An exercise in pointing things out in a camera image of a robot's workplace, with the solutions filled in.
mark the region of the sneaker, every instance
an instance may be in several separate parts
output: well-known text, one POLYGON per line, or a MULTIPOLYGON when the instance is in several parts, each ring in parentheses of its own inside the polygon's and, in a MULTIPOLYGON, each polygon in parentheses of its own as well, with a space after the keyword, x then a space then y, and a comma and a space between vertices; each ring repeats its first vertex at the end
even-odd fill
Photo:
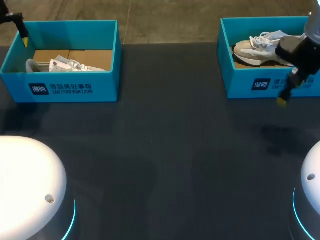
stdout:
POLYGON ((105 71, 104 69, 85 66, 75 60, 69 60, 62 56, 52 59, 50 62, 36 62, 33 59, 28 59, 25 63, 27 73, 37 72, 98 72, 105 71))
MULTIPOLYGON (((287 61, 282 60, 276 55, 276 47, 280 38, 288 36, 282 31, 275 32, 263 32, 260 36, 252 37, 249 40, 238 42, 233 47, 234 55, 251 66, 260 66, 261 64, 268 61, 275 61, 279 64, 292 66, 287 61)), ((294 36, 297 38, 305 39, 307 36, 294 36)))

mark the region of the blue box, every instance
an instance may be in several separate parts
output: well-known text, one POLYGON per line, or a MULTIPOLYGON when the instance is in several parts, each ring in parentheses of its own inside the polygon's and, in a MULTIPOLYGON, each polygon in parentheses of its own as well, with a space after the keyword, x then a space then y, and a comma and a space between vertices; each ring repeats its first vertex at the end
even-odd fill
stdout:
MULTIPOLYGON (((288 35, 302 35, 307 19, 304 16, 221 19, 217 55, 228 99, 276 98, 292 71, 291 67, 236 68, 230 47, 262 32, 281 30, 288 35)), ((320 72, 292 90, 292 96, 319 97, 320 72)))
POLYGON ((25 22, 25 26, 28 47, 24 47, 17 33, 0 70, 16 103, 117 101, 121 67, 118 21, 34 21, 25 22), (33 58, 36 50, 112 50, 111 69, 26 73, 26 61, 33 58), (85 87, 78 92, 56 91, 52 86, 57 85, 85 87), (41 87, 41 92, 34 92, 32 87, 41 87))

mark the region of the cardboard box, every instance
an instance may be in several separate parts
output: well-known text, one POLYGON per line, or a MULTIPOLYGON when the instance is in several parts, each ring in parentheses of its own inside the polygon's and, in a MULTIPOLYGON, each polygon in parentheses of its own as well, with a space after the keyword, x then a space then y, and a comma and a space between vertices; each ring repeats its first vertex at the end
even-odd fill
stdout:
POLYGON ((37 21, 25 26, 28 47, 17 33, 0 69, 16 103, 117 101, 121 67, 117 21, 37 21), (106 71, 26 73, 28 59, 49 62, 58 55, 106 71))
MULTIPOLYGON (((278 64, 248 67, 234 60, 231 46, 259 36, 262 32, 283 31, 288 35, 304 33, 308 17, 240 17, 222 18, 217 55, 226 95, 229 99, 276 98, 285 86, 292 67, 278 64)), ((320 73, 292 91, 293 97, 319 97, 320 73)))

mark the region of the shoe sole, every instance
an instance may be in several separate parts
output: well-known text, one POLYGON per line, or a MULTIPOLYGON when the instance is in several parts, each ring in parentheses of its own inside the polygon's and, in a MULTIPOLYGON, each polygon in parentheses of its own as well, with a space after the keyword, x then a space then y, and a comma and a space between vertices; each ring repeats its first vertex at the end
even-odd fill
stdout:
POLYGON ((249 59, 249 58, 245 58, 245 57, 242 57, 242 56, 239 56, 237 54, 234 53, 234 56, 236 56, 239 60, 241 60, 242 62, 252 66, 252 67, 259 67, 261 66, 262 64, 266 63, 266 62, 271 62, 271 61, 274 61, 274 62, 277 62, 281 65, 285 65, 287 67, 293 67, 292 64, 284 61, 284 60, 281 60, 279 59, 278 57, 274 57, 274 58, 269 58, 269 59, 265 59, 265 60, 257 60, 257 59, 249 59))

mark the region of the black table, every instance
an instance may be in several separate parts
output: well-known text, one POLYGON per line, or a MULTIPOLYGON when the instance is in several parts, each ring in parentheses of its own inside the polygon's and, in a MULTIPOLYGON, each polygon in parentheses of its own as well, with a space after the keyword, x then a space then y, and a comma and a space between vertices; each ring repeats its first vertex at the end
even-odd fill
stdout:
POLYGON ((0 129, 59 155, 81 240, 289 240, 319 105, 228 100, 214 43, 124 45, 118 102, 16 105, 1 83, 0 129))

